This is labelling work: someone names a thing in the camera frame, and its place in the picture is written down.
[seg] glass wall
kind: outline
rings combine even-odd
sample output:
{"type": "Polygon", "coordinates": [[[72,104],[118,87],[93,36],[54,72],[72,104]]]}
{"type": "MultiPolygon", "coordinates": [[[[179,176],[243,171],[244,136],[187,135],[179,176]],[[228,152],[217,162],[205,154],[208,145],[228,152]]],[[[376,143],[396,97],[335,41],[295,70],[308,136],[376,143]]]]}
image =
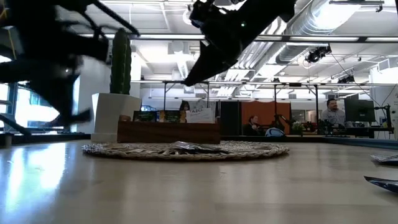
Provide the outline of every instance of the glass wall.
{"type": "MultiPolygon", "coordinates": [[[[0,63],[2,62],[9,62],[11,61],[9,58],[7,57],[3,57],[2,55],[0,55],[0,63]]],[[[9,91],[9,87],[7,84],[0,84],[0,100],[8,100],[8,91],[9,91]]],[[[7,113],[7,105],[0,105],[0,113],[7,113]]],[[[4,123],[2,121],[0,121],[0,128],[4,127],[4,123]]]]}
{"type": "Polygon", "coordinates": [[[18,85],[16,122],[26,128],[40,128],[46,122],[55,119],[59,112],[41,96],[25,88],[24,83],[20,82],[18,85]]]}
{"type": "MultiPolygon", "coordinates": [[[[322,114],[322,110],[319,110],[319,118],[322,114]]],[[[316,110],[292,110],[292,119],[297,122],[317,122],[317,111],[316,110]]]]}

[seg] white wall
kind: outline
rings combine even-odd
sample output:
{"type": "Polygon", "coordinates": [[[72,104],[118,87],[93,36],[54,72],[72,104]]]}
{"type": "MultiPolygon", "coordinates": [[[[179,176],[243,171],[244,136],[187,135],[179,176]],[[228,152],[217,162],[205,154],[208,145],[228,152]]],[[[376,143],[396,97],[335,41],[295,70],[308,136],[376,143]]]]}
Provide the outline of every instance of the white wall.
{"type": "MultiPolygon", "coordinates": [[[[377,68],[371,70],[371,82],[373,83],[397,83],[398,81],[398,70],[396,68],[383,70],[382,73],[378,72],[377,68]]],[[[375,87],[371,89],[371,96],[377,102],[374,106],[386,106],[391,105],[391,112],[398,112],[398,91],[396,87],[375,87]]],[[[384,116],[385,111],[376,111],[376,121],[379,121],[380,117],[384,116]]],[[[398,128],[398,113],[390,113],[391,123],[395,128],[398,128]]],[[[386,132],[375,133],[375,138],[379,139],[398,139],[397,131],[395,134],[389,135],[386,132]]]]}
{"type": "MultiPolygon", "coordinates": [[[[84,58],[84,66],[81,70],[78,110],[83,111],[93,108],[92,94],[109,93],[111,70],[105,64],[92,58],[84,58]]],[[[90,123],[78,124],[77,131],[91,134],[94,132],[94,120],[90,123]]]]}

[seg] table surface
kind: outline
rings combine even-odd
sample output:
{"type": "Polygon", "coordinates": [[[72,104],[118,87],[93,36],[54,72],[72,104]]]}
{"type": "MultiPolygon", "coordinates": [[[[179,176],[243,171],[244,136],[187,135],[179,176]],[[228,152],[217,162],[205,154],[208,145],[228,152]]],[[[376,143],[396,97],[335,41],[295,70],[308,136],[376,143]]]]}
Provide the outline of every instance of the table surface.
{"type": "Polygon", "coordinates": [[[0,223],[397,223],[398,196],[363,175],[398,179],[369,154],[287,143],[246,162],[144,162],[85,156],[88,141],[0,150],[0,223]]]}

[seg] ceiling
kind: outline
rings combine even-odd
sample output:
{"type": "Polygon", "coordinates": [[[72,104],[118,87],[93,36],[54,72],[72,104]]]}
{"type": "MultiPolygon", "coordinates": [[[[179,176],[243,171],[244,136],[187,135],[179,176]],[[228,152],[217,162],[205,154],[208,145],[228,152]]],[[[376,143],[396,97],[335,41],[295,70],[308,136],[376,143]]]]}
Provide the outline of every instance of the ceiling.
{"type": "MultiPolygon", "coordinates": [[[[332,35],[397,35],[398,17],[395,10],[394,0],[384,0],[384,10],[376,12],[377,6],[366,6],[358,9],[346,22],[335,29],[332,35]]],[[[199,34],[200,31],[188,24],[187,5],[190,0],[168,0],[168,1],[102,1],[123,19],[130,22],[145,34],[199,34]]],[[[298,0],[295,11],[300,12],[310,0],[298,0]]],[[[228,0],[216,1],[219,6],[226,6],[228,0]]],[[[76,13],[66,10],[59,10],[60,17],[68,20],[84,21],[76,13]]],[[[87,14],[92,17],[97,24],[108,24],[120,27],[112,18],[101,12],[94,6],[89,6],[87,14]]],[[[90,34],[91,31],[84,27],[74,27],[73,30],[79,34],[90,34]]],[[[105,30],[106,33],[114,33],[114,30],[105,30]]],[[[171,41],[141,41],[135,40],[132,44],[137,46],[137,50],[143,59],[141,76],[147,80],[158,80],[172,78],[173,71],[179,69],[181,58],[176,57],[170,52],[171,41]]],[[[186,51],[184,63],[188,69],[193,67],[195,59],[198,57],[198,42],[184,41],[186,51]]],[[[397,44],[331,44],[333,55],[320,60],[319,63],[311,65],[304,63],[304,56],[297,57],[290,65],[286,66],[280,72],[274,74],[281,82],[337,82],[338,77],[345,74],[343,69],[354,73],[356,81],[367,82],[369,69],[381,60],[385,60],[390,55],[398,55],[397,44]]],[[[252,47],[248,56],[252,60],[258,58],[257,66],[246,71],[246,76],[240,77],[251,79],[256,82],[269,81],[271,77],[262,77],[261,74],[254,78],[253,75],[258,72],[262,66],[260,59],[266,53],[260,54],[252,47]]],[[[217,76],[218,80],[224,80],[226,73],[217,76]]]]}

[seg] black pillar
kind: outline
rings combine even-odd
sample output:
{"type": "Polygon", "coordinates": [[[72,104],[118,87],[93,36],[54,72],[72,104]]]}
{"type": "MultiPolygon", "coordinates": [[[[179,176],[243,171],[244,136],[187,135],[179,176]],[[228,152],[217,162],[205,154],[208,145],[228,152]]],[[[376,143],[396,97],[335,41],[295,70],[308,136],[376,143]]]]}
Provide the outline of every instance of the black pillar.
{"type": "Polygon", "coordinates": [[[315,85],[315,109],[317,110],[317,133],[319,134],[318,85],[315,85]]]}
{"type": "Polygon", "coordinates": [[[207,83],[207,108],[209,108],[210,84],[207,83]]]}
{"type": "Polygon", "coordinates": [[[277,92],[276,92],[276,85],[274,85],[274,107],[275,107],[275,114],[274,114],[274,116],[275,116],[275,123],[277,122],[277,114],[278,114],[278,112],[277,112],[277,103],[276,103],[276,94],[277,94],[277,92]]]}
{"type": "Polygon", "coordinates": [[[18,99],[18,83],[8,84],[7,100],[11,102],[11,105],[7,106],[7,114],[15,116],[17,109],[17,99],[18,99]]]}
{"type": "Polygon", "coordinates": [[[167,93],[167,89],[166,89],[167,83],[164,83],[164,98],[163,98],[163,110],[166,110],[166,93],[167,93]]]}

